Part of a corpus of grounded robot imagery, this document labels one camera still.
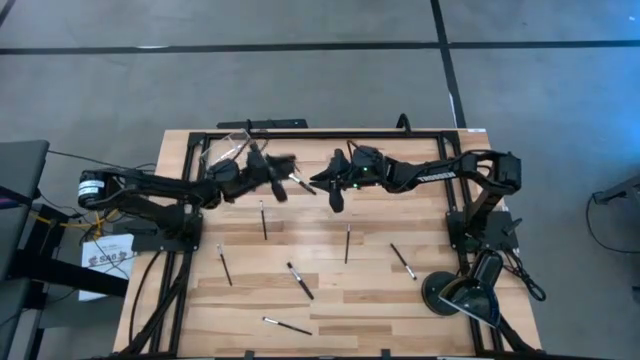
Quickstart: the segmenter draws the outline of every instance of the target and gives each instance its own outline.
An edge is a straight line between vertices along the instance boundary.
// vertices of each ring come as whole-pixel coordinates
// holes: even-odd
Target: white paper
[[[98,239],[97,242],[102,251],[100,251],[100,248],[98,248],[94,241],[82,244],[82,267],[117,276],[122,279],[130,277],[134,257],[133,251],[131,251],[133,235],[122,234],[103,236]],[[115,268],[113,265],[117,265],[122,271],[118,270],[118,268]],[[90,301],[105,296],[106,295],[104,294],[98,294],[90,291],[78,292],[79,301]]]

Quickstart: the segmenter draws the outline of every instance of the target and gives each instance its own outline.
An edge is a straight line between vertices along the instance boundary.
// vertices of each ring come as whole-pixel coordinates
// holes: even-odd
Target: white sticker
[[[80,185],[78,185],[78,190],[86,187],[104,187],[104,181],[100,181],[100,180],[83,181],[80,183]]]
[[[78,190],[78,196],[86,195],[86,194],[97,194],[100,191],[97,187],[86,187]]]

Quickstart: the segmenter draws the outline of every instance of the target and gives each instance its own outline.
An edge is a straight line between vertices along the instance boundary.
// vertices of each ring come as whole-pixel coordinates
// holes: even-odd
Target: wooden table
[[[156,174],[180,178],[188,133],[165,133]],[[460,130],[459,134],[463,151],[489,148],[485,132]],[[375,146],[402,161],[438,159],[436,142],[430,139],[358,143]],[[347,151],[344,140],[298,139],[272,140],[266,152],[295,154],[302,176],[308,179],[328,165],[335,148]],[[458,204],[463,204],[459,184],[454,185]],[[458,268],[444,220],[448,205],[442,182],[400,195],[381,188],[348,191],[340,214],[331,211],[326,193],[310,195],[291,181],[285,188],[289,201],[283,204],[277,203],[269,186],[263,186],[235,204],[204,211],[205,230],[191,267],[180,356],[243,356],[245,350],[256,351],[256,356],[371,356],[384,348],[394,355],[473,354],[468,318],[435,315],[419,291],[429,273],[456,272]],[[471,192],[477,196],[478,187],[472,185]],[[262,235],[260,200],[265,205],[268,241]],[[352,227],[351,247],[349,262],[344,264],[347,224]],[[390,242],[412,266],[418,281],[407,274]],[[218,243],[224,244],[233,287],[218,257]],[[135,260],[116,351],[127,345],[133,298],[151,256],[144,254]],[[288,272],[287,261],[302,274],[315,300],[305,295]],[[145,282],[134,332],[156,306],[163,264],[161,255]],[[539,348],[522,283],[503,271],[496,287],[503,315],[526,342]],[[173,310],[168,314],[160,349],[168,346]],[[311,331],[313,336],[265,323],[263,316]],[[485,347],[490,348],[488,334],[483,328]]]

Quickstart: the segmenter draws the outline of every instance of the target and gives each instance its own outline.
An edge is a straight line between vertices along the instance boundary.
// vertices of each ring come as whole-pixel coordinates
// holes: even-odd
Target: gray floor
[[[640,39],[634,0],[441,3],[450,41]],[[435,41],[431,15],[424,0],[17,0],[0,47]],[[508,205],[524,218],[522,256],[549,295],[533,302],[544,348],[637,358],[631,286],[640,284],[640,261],[595,244],[584,209],[594,191],[638,174],[640,49],[452,57],[468,126],[486,128],[495,149],[523,160],[523,189]],[[438,50],[0,56],[0,80],[0,140],[45,138],[53,149],[123,165],[155,161],[165,129],[220,121],[380,127],[405,112],[414,127],[454,126]],[[88,167],[49,156],[42,191],[74,204]],[[637,215],[624,201],[591,214],[603,241],[639,249]],[[68,234],[62,258],[79,261],[76,240]],[[43,323],[58,328],[45,333],[40,358],[106,354],[120,306],[52,306]]]

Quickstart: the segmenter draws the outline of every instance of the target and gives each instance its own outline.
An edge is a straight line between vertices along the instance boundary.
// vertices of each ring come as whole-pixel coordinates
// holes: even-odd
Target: desk
[[[183,130],[165,133],[156,174],[181,177],[188,135],[189,131]],[[485,132],[460,130],[459,137],[463,151],[489,148]],[[356,142],[378,147],[402,161],[438,159],[436,142],[429,139]],[[327,166],[335,148],[347,153],[344,140],[315,139],[271,140],[266,152],[295,154],[302,177],[308,179]],[[191,170],[195,176],[195,166]],[[443,183],[425,184],[400,195],[387,194],[381,188],[348,191],[344,195],[345,210],[340,214],[329,208],[327,194],[313,196],[293,182],[284,185],[289,201],[283,204],[276,202],[269,186],[263,186],[235,204],[203,211],[204,233],[191,267],[179,356],[243,356],[245,350],[254,350],[256,356],[377,356],[384,348],[394,356],[473,354],[468,318],[462,314],[446,318],[433,314],[419,292],[429,273],[456,272],[458,268],[444,218],[448,203]],[[454,187],[460,195],[459,183],[454,181]],[[474,197],[479,193],[475,185],[471,193]],[[260,200],[265,204],[268,241],[262,236]],[[347,224],[352,226],[351,247],[349,262],[344,264]],[[406,273],[390,242],[412,266],[418,281]],[[233,287],[227,283],[217,243],[224,244]],[[151,269],[143,287],[134,332],[141,329],[156,306],[164,256]],[[116,351],[128,343],[133,298],[151,257],[144,254],[135,260]],[[287,261],[302,274],[315,300],[307,298],[288,272]],[[513,328],[539,348],[522,283],[503,271],[496,291],[502,313]],[[161,350],[168,345],[172,314],[170,311],[166,316],[169,321],[165,323]],[[314,335],[264,323],[263,316]],[[490,348],[488,329],[482,333],[485,347]]]

